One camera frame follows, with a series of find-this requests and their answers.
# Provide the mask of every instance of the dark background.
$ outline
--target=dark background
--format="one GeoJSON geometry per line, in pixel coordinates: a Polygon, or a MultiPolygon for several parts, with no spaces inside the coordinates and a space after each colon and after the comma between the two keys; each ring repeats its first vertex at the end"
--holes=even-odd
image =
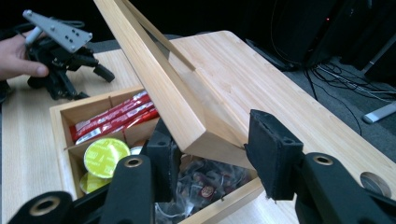
{"type": "MultiPolygon", "coordinates": [[[[131,1],[161,32],[195,35],[229,30],[252,40],[283,63],[313,66],[332,56],[361,70],[396,33],[396,0],[131,1]]],[[[0,3],[1,29],[25,23],[32,9],[46,17],[84,21],[92,42],[113,39],[92,0],[15,0],[0,3]]],[[[380,58],[369,78],[396,83],[396,47],[380,58]]]]}

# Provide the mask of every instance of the hand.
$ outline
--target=hand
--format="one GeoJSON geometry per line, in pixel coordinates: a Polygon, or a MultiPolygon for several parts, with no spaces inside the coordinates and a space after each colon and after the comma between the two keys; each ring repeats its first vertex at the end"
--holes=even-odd
{"type": "Polygon", "coordinates": [[[43,63],[27,60],[24,41],[22,35],[0,41],[0,80],[20,75],[45,77],[49,74],[48,67],[43,63]]]}

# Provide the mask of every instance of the wooden box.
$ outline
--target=wooden box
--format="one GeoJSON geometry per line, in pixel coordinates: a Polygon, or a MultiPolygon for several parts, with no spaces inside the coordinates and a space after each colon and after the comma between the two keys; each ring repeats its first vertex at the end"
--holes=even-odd
{"type": "MultiPolygon", "coordinates": [[[[73,198],[76,199],[84,195],[79,187],[79,180],[86,173],[83,164],[83,156],[90,143],[97,139],[75,145],[71,138],[69,127],[123,102],[142,90],[143,88],[138,86],[93,96],[64,105],[57,105],[50,109],[64,189],[71,193],[73,198]]],[[[158,119],[150,120],[133,126],[124,133],[112,133],[106,135],[106,137],[118,138],[124,141],[128,147],[133,147],[135,144],[141,144],[142,141],[149,139],[157,121],[158,119]]],[[[253,177],[256,177],[255,172],[251,173],[253,177]]],[[[261,192],[262,187],[260,180],[256,178],[240,189],[227,195],[223,200],[212,203],[212,205],[209,205],[206,209],[186,219],[185,222],[192,223],[220,220],[238,207],[251,201],[261,192]]]]}
{"type": "MultiPolygon", "coordinates": [[[[394,162],[379,153],[262,57],[257,57],[257,53],[248,49],[242,41],[219,43],[219,39],[215,42],[204,38],[205,41],[197,44],[201,48],[209,48],[210,53],[205,55],[208,59],[204,63],[213,63],[213,67],[216,67],[207,72],[195,68],[127,0],[94,2],[184,153],[252,169],[243,145],[248,141],[249,110],[259,109],[275,115],[296,134],[304,143],[304,153],[323,152],[334,156],[358,182],[368,172],[381,175],[394,191],[396,183],[394,175],[391,175],[394,174],[394,162]],[[227,50],[228,47],[235,46],[238,51],[227,50]],[[218,70],[221,70],[221,76],[217,76],[218,70]]],[[[189,58],[195,58],[193,50],[185,50],[183,53],[189,54],[189,58]]],[[[122,92],[111,94],[112,100],[123,95],[122,92]]],[[[104,95],[51,109],[53,125],[58,130],[55,133],[56,142],[65,148],[60,150],[59,156],[64,189],[76,191],[70,183],[74,183],[74,178],[80,174],[73,171],[78,164],[71,161],[81,152],[76,154],[72,151],[81,149],[70,145],[67,140],[70,136],[59,124],[77,122],[77,111],[90,111],[87,112],[90,114],[95,110],[96,104],[102,107],[105,107],[102,104],[109,105],[107,101],[108,95],[104,95]]],[[[146,125],[140,127],[149,136],[154,125],[146,125]]],[[[224,201],[213,203],[185,222],[216,222],[254,199],[260,192],[262,185],[260,179],[256,178],[225,197],[224,201]]]]}

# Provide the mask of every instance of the gray metal bracket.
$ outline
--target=gray metal bracket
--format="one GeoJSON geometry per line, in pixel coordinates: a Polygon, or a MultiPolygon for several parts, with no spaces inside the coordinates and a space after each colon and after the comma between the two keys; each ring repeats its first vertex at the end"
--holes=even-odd
{"type": "Polygon", "coordinates": [[[70,53],[76,52],[92,39],[92,33],[44,17],[32,10],[24,10],[22,15],[36,26],[26,37],[27,46],[30,46],[43,32],[70,53]]]}

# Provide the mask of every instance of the table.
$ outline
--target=table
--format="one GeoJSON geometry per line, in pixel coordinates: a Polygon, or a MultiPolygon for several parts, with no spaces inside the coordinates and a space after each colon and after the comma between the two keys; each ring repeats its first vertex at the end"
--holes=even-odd
{"type": "MultiPolygon", "coordinates": [[[[246,114],[250,108],[274,114],[301,141],[304,152],[328,153],[342,162],[359,181],[363,172],[379,175],[396,198],[396,165],[376,150],[330,111],[249,48],[234,34],[222,31],[172,40],[214,89],[233,99],[232,110],[246,114]]],[[[134,69],[122,50],[95,57],[116,76],[106,83],[81,68],[70,79],[78,91],[89,95],[139,85],[134,69]]],[[[27,201],[51,190],[62,190],[56,161],[49,108],[67,101],[52,101],[46,90],[31,90],[27,77],[9,81],[16,90],[3,104],[2,222],[7,222],[27,201]]],[[[241,117],[248,129],[248,118],[241,117]]],[[[261,188],[260,181],[255,183],[261,188]]],[[[296,223],[293,202],[265,199],[265,192],[252,202],[237,207],[222,223],[296,223]]],[[[202,222],[204,217],[192,219],[202,222]]]]}

